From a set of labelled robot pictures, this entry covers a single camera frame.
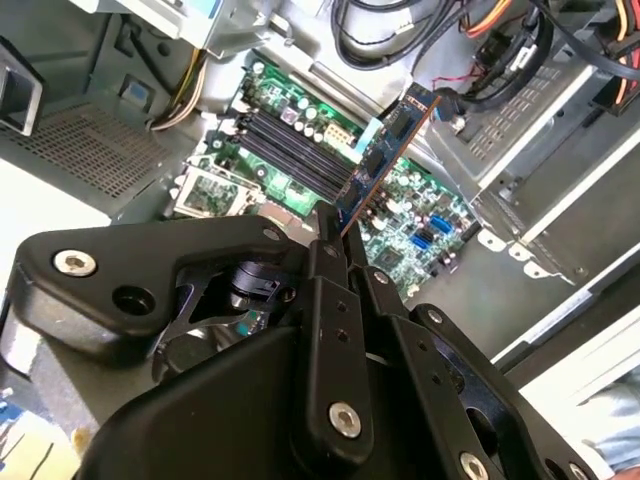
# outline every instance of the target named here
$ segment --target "bolt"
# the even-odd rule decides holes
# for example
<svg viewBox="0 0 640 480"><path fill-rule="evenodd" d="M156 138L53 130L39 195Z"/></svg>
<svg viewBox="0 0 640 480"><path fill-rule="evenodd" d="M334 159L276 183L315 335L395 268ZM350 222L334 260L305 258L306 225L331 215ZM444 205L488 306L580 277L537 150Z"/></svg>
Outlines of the bolt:
<svg viewBox="0 0 640 480"><path fill-rule="evenodd" d="M262 233L264 233L265 237L277 242L280 240L280 234L276 232L273 228L265 228Z"/></svg>
<svg viewBox="0 0 640 480"><path fill-rule="evenodd" d="M436 312L435 310L429 310L427 312L427 314L429 315L429 318L431 320L433 320L434 322L442 323L442 316L438 312Z"/></svg>
<svg viewBox="0 0 640 480"><path fill-rule="evenodd" d="M336 402L329 407L329 421L333 428L346 438L356 438L362 431L360 417L344 402Z"/></svg>
<svg viewBox="0 0 640 480"><path fill-rule="evenodd" d="M584 473L584 471L575 463L570 463L569 468L571 469L571 473L573 473L573 476L576 477L578 480L589 480L589 477L587 477L587 474Z"/></svg>
<svg viewBox="0 0 640 480"><path fill-rule="evenodd" d="M489 480L489 473L478 457L471 453L462 452L460 455L460 465L464 473L471 480Z"/></svg>
<svg viewBox="0 0 640 480"><path fill-rule="evenodd" d="M327 254L329 254L333 258L338 258L339 256L338 251L335 248L333 248L331 245L325 245L324 251L327 252Z"/></svg>
<svg viewBox="0 0 640 480"><path fill-rule="evenodd" d="M382 272L376 272L376 273L373 274L373 276L376 278L376 280L378 280L383 285L386 285L387 283L389 283L389 277L387 277Z"/></svg>
<svg viewBox="0 0 640 480"><path fill-rule="evenodd" d="M53 257L53 265L70 277L88 277L96 271L98 264L88 253L79 250L63 250Z"/></svg>

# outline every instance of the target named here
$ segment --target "black mechanical arm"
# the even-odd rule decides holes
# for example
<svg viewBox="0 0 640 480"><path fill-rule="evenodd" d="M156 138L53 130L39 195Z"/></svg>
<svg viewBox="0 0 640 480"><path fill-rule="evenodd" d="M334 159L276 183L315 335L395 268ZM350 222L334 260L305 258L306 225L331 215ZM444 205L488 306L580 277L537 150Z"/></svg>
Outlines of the black mechanical arm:
<svg viewBox="0 0 640 480"><path fill-rule="evenodd" d="M595 480L443 311L406 310L357 226L316 215L309 248L257 216L20 246L3 381L97 431L77 480ZM247 311L265 328L213 347Z"/></svg>

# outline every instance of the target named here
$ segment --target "white cable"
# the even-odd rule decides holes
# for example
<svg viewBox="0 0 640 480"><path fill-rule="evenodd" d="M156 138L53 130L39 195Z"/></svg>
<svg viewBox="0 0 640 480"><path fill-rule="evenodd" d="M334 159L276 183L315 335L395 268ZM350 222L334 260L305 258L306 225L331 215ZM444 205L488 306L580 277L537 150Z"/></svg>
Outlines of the white cable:
<svg viewBox="0 0 640 480"><path fill-rule="evenodd" d="M178 113L178 115L166 121L165 123L152 126L151 130L157 132L157 131L166 130L168 128L174 127L180 122L182 122L185 118L187 118L191 114L191 112L193 112L193 110L196 108L196 105L198 104L198 100L200 99L202 90L204 89L204 79L206 77L206 70L207 70L207 61L205 60L204 64L202 65L202 68L200 69L200 73L198 73L198 80L196 82L195 88L193 89L193 94L191 96L191 99L189 100L185 108L182 110L182 112Z"/></svg>

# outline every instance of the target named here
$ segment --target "black ram slot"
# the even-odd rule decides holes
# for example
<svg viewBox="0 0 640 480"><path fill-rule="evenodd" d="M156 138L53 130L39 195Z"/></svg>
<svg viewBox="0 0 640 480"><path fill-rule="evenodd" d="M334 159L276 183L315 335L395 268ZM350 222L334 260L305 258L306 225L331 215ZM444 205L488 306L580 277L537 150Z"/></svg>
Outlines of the black ram slot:
<svg viewBox="0 0 640 480"><path fill-rule="evenodd" d="M260 123L272 125L278 130L279 135L286 138L291 145L295 145L300 152L304 152L305 156L311 157L315 163L326 165L327 167L332 165L334 170L348 176L351 175L353 166L350 163L347 163L346 160L338 155L331 155L325 152L318 144L291 130L291 128L285 126L280 120L277 120L267 112L260 111L254 118Z"/></svg>
<svg viewBox="0 0 640 480"><path fill-rule="evenodd" d="M340 188L328 184L324 179L318 177L305 165L300 164L288 154L282 152L277 146L265 142L253 132L238 137L240 146L262 158L283 173L290 175L296 182L304 185L317 195L329 201L335 200L340 192Z"/></svg>
<svg viewBox="0 0 640 480"><path fill-rule="evenodd" d="M318 146L309 142L303 136L283 127L281 123L268 114L257 114L248 125L249 130L253 130L264 137L270 143L275 143L291 152L291 156L300 162L309 165L310 168L318 172L318 175L327 176L334 181L344 185L351 175L351 172L343 165L332 161L328 156L318 153Z"/></svg>

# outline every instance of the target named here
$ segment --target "ventilation grille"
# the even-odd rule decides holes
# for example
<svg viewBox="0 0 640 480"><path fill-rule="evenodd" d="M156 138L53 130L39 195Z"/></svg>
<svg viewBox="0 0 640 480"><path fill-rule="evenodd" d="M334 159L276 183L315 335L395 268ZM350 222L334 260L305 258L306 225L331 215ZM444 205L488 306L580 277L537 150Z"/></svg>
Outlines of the ventilation grille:
<svg viewBox="0 0 640 480"><path fill-rule="evenodd" d="M31 137L1 129L0 138L112 198L118 198L171 155L149 135L90 103L44 116Z"/></svg>
<svg viewBox="0 0 640 480"><path fill-rule="evenodd" d="M498 113L489 117L488 124L469 143L471 153L484 161L489 153L500 145L522 115L540 99L545 90L549 86L554 86L554 81L561 74L562 70L558 68L540 68L533 80L515 98L504 105ZM535 118L535 116L528 115L528 118Z"/></svg>

